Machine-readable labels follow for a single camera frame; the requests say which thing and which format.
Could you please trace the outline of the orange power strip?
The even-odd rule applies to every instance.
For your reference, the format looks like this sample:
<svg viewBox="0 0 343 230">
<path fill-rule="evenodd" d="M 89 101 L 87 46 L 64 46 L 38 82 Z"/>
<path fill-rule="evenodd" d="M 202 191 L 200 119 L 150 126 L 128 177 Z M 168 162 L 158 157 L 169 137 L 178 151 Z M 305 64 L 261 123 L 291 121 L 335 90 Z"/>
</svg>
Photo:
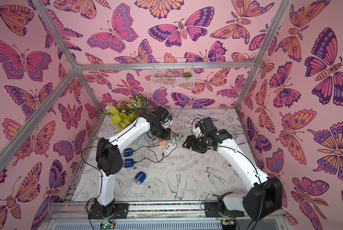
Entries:
<svg viewBox="0 0 343 230">
<path fill-rule="evenodd" d="M 168 144 L 169 143 L 166 140 L 163 140 L 163 141 L 160 142 L 160 146 L 162 146 L 162 147 L 166 147 Z"/>
</svg>

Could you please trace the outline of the white power strip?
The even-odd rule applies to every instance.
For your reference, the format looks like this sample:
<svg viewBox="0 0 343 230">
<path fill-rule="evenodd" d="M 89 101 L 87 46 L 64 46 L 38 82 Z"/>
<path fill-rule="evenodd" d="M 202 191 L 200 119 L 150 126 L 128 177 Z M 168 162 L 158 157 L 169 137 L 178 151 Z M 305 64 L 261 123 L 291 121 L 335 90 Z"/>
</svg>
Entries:
<svg viewBox="0 0 343 230">
<path fill-rule="evenodd" d="M 163 153 L 166 155 L 170 154 L 174 149 L 177 148 L 177 144 L 178 143 L 175 141 L 168 143 L 167 146 L 164 148 Z"/>
</svg>

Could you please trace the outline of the blue clip bottom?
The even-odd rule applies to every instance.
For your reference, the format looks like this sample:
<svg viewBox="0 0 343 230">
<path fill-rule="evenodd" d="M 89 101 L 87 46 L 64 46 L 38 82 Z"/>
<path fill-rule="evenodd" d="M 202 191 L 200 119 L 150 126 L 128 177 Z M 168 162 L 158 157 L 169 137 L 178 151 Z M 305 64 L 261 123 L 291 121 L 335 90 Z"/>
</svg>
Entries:
<svg viewBox="0 0 343 230">
<path fill-rule="evenodd" d="M 146 179 L 146 174 L 144 172 L 139 172 L 135 178 L 134 178 L 134 183 L 136 183 L 137 185 L 142 184 Z"/>
</svg>

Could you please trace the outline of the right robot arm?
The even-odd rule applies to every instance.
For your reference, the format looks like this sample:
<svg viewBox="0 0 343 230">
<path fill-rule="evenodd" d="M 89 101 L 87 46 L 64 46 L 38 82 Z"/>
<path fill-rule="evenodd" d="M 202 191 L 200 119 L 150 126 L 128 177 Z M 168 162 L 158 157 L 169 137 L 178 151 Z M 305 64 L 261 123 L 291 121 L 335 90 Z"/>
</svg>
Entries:
<svg viewBox="0 0 343 230">
<path fill-rule="evenodd" d="M 233 136 L 225 129 L 217 129 L 210 117 L 192 121 L 191 135 L 183 147 L 198 153 L 218 152 L 243 181 L 246 195 L 225 193 L 218 197 L 217 208 L 222 216 L 240 211 L 259 221 L 282 208 L 282 182 L 259 169 L 239 148 Z"/>
</svg>

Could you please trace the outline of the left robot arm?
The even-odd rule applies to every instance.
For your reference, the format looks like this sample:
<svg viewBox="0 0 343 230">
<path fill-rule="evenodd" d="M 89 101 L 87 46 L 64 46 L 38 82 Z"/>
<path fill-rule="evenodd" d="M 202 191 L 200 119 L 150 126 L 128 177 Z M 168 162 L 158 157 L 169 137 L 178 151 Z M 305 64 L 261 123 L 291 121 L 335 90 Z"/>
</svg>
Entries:
<svg viewBox="0 0 343 230">
<path fill-rule="evenodd" d="M 124 150 L 139 136 L 150 132 L 156 138 L 171 137 L 172 115 L 163 107 L 142 112 L 138 118 L 115 136 L 101 138 L 97 144 L 96 162 L 100 175 L 99 192 L 89 213 L 96 218 L 112 218 L 115 215 L 114 189 L 118 172 L 125 165 Z"/>
</svg>

